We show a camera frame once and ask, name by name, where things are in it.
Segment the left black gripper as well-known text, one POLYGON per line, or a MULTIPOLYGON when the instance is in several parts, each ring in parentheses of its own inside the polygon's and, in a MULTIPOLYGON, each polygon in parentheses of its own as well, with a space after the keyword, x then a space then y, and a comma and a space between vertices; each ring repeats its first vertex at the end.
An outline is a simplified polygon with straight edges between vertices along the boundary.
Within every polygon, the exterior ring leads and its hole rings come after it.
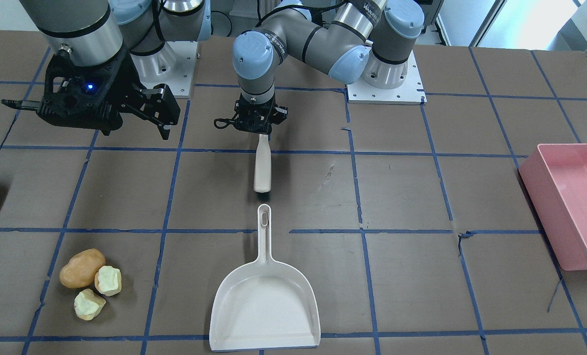
POLYGON ((236 130, 255 134, 270 135, 272 124, 280 124, 287 118, 288 108, 278 106, 275 98, 266 103, 251 103, 242 96, 235 103, 235 114, 231 119, 217 118, 214 125, 223 130, 232 125, 236 130))

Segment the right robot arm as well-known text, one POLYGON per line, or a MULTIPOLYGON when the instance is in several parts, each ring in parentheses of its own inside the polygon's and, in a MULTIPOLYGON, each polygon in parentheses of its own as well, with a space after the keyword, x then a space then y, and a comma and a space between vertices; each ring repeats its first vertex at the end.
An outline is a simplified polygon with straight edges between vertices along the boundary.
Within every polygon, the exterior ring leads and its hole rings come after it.
POLYGON ((162 139, 178 124, 180 108, 162 82, 179 73, 170 42, 211 35, 209 0, 23 0, 23 8, 54 55, 39 101, 7 100, 58 127, 122 127, 122 114, 153 123, 162 139))

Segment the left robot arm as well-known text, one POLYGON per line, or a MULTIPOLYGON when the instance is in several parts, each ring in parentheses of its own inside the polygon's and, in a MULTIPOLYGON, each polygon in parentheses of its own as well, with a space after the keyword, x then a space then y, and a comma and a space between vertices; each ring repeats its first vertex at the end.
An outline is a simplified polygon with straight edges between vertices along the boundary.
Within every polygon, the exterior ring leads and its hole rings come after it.
POLYGON ((328 27, 311 20, 311 7, 284 0, 237 36, 232 64, 240 97, 230 119, 214 120, 217 129, 269 135, 287 118, 276 104, 275 72, 293 57, 343 84, 363 79, 381 90, 398 88, 408 74, 408 59, 425 16, 413 0, 344 0, 328 27))

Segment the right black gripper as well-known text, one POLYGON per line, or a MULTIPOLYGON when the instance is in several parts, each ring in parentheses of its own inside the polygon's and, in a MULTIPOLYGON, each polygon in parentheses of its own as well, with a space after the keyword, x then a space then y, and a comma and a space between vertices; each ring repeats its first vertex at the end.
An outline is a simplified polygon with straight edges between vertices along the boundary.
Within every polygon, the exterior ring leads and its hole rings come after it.
POLYGON ((121 114, 126 112, 153 123, 161 137, 169 139, 180 116, 176 99, 167 84, 145 88, 125 46, 92 67, 75 65, 73 54, 63 44, 52 56, 41 101, 3 99, 2 104, 35 111, 54 126, 99 130, 106 136, 122 126, 121 114))

